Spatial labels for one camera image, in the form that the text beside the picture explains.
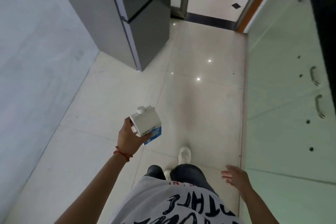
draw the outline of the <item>black countertop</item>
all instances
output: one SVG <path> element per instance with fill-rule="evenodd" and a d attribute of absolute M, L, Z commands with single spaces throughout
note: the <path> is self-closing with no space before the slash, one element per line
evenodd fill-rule
<path fill-rule="evenodd" d="M 336 0 L 311 0 L 336 110 Z"/>

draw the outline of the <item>blue label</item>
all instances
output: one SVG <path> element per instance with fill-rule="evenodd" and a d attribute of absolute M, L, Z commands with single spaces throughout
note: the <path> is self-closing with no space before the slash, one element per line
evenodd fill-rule
<path fill-rule="evenodd" d="M 153 141 L 155 138 L 161 136 L 161 127 L 155 128 L 151 131 L 152 133 L 152 137 L 149 138 L 149 140 L 147 140 L 146 142 L 144 142 L 143 144 L 146 145 L 149 142 Z"/>

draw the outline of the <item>white shoe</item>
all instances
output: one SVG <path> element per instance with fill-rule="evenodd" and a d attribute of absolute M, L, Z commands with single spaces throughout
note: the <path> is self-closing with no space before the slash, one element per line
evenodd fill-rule
<path fill-rule="evenodd" d="M 171 179 L 170 179 L 170 171 L 171 170 L 166 170 L 166 171 L 163 172 L 167 181 L 171 181 Z"/>
<path fill-rule="evenodd" d="M 191 150 L 187 146 L 183 146 L 178 154 L 178 164 L 190 164 Z"/>

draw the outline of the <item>red string bracelet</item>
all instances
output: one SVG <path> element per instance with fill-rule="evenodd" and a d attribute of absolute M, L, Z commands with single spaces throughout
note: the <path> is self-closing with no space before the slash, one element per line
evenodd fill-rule
<path fill-rule="evenodd" d="M 113 155 L 116 154 L 116 153 L 119 153 L 119 154 L 123 155 L 126 158 L 127 162 L 129 162 L 129 159 L 133 157 L 132 155 L 129 155 L 129 154 L 121 152 L 118 146 L 116 146 L 116 148 L 117 149 L 113 152 Z"/>

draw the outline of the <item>refrigerator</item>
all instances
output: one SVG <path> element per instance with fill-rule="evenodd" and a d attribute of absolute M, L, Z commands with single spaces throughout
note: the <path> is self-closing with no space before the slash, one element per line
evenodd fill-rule
<path fill-rule="evenodd" d="M 69 0 L 97 47 L 143 71 L 169 39 L 170 0 Z"/>

